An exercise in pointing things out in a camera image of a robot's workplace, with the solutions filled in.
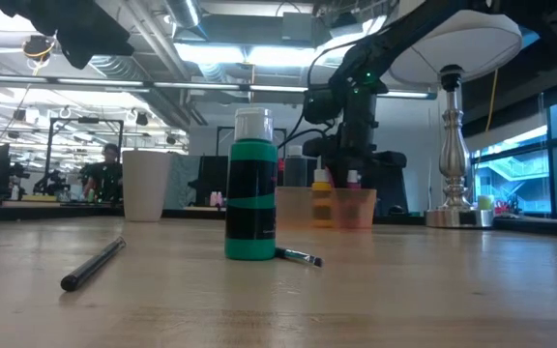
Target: white lamp shade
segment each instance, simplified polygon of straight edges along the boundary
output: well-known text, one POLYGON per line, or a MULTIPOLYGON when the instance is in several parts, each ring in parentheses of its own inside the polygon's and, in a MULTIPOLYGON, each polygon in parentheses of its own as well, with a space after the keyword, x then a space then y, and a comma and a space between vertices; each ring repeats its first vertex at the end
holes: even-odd
POLYGON ((504 66, 521 50, 519 27, 505 15, 461 11, 395 60, 389 73, 408 85, 433 85, 440 71, 459 65, 470 80, 504 66))

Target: person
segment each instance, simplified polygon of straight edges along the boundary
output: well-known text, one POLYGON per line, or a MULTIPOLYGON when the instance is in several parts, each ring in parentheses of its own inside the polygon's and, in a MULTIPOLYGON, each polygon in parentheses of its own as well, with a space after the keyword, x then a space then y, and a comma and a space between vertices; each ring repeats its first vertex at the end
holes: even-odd
POLYGON ((104 161, 91 164, 87 170, 87 185, 83 195, 87 197, 90 189, 94 189, 99 202, 110 202, 119 199, 122 186, 122 164, 117 162, 120 149, 115 144, 106 144, 103 148, 104 161))

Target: wooden table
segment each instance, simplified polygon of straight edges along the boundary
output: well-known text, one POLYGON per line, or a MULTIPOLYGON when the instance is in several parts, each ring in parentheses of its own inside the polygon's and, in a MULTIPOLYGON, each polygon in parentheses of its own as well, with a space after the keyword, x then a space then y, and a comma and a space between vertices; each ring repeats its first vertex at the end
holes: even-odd
POLYGON ((326 260, 239 262, 222 221, 0 223, 0 347, 557 348, 557 239, 379 226, 280 233, 326 260), (59 280, 118 235, 76 293, 59 280))

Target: clear plastic container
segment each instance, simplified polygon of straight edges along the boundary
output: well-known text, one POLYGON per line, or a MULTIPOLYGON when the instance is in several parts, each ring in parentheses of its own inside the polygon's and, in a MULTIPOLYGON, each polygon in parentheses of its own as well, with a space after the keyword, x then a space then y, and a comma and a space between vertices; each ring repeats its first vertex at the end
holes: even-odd
MULTIPOLYGON (((370 230, 377 191, 333 188, 332 216, 335 230, 370 230)), ((311 188, 277 188, 277 231, 322 230, 313 227, 311 188)))

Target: white bottle cap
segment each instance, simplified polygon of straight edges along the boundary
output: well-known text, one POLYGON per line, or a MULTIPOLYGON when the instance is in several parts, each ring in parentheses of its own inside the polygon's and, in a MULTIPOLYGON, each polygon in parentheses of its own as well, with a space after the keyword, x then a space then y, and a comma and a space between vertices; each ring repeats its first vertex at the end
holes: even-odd
POLYGON ((300 157, 302 155, 301 145, 289 145, 287 148, 287 156, 300 157))
POLYGON ((247 107, 236 111, 235 140, 272 141, 272 112, 263 107, 247 107))
POLYGON ((315 169, 314 172, 315 183, 329 183, 328 173, 326 169, 315 169))
POLYGON ((349 184, 358 184, 358 170, 347 171, 347 182, 349 184))

